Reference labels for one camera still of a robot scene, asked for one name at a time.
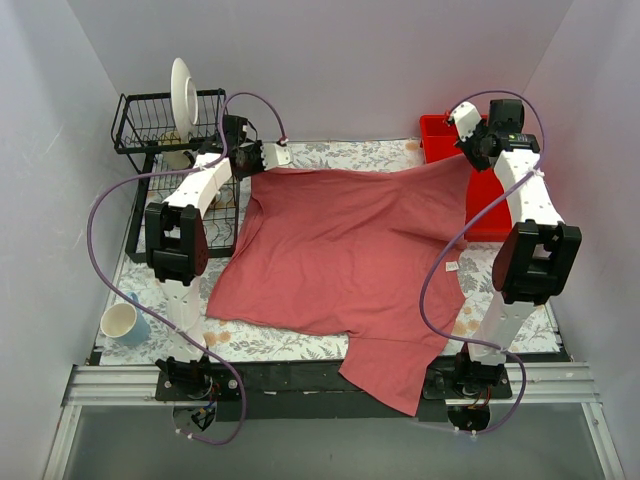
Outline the pink red t shirt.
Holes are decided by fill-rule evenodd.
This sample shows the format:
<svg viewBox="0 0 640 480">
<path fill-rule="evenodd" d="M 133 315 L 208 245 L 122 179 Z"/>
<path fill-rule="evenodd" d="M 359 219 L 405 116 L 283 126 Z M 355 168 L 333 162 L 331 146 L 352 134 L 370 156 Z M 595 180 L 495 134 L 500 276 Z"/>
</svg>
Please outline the pink red t shirt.
<svg viewBox="0 0 640 480">
<path fill-rule="evenodd" d="M 253 177 L 236 246 L 209 297 L 219 320 L 346 334 L 341 375 L 414 415 L 465 297 L 446 244 L 471 169 L 456 156 L 393 173 L 274 169 Z"/>
</svg>

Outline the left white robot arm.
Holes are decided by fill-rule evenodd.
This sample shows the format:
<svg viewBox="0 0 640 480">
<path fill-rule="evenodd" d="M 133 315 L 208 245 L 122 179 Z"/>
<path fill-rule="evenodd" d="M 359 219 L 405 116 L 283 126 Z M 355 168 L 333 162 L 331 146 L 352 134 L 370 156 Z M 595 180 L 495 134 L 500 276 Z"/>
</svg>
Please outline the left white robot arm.
<svg viewBox="0 0 640 480">
<path fill-rule="evenodd" d="M 190 172 L 165 200 L 145 208 L 146 262 L 166 300 L 169 355 L 178 361 L 200 359 L 206 346 L 199 294 L 209 261 L 204 216 L 231 178 L 264 170 L 262 144 L 247 138 L 252 128 L 245 117 L 225 115 L 216 137 L 225 138 L 230 151 L 206 146 L 187 152 Z"/>
</svg>

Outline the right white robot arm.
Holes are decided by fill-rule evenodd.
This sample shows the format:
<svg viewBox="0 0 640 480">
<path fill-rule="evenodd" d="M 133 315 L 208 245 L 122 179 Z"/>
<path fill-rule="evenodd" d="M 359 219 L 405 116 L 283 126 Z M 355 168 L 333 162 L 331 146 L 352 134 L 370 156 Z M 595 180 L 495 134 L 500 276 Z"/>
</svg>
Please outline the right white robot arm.
<svg viewBox="0 0 640 480">
<path fill-rule="evenodd" d="M 453 387 L 464 397 L 486 389 L 484 367 L 503 364 L 525 321 L 562 292 L 582 241 L 580 229 L 566 224 L 550 199 L 540 169 L 542 150 L 534 135 L 524 133 L 524 116 L 521 101 L 499 99 L 491 101 L 486 117 L 465 101 L 448 119 L 472 167 L 492 171 L 500 182 L 513 222 L 494 259 L 493 299 L 466 343 L 470 362 L 452 373 Z"/>
</svg>

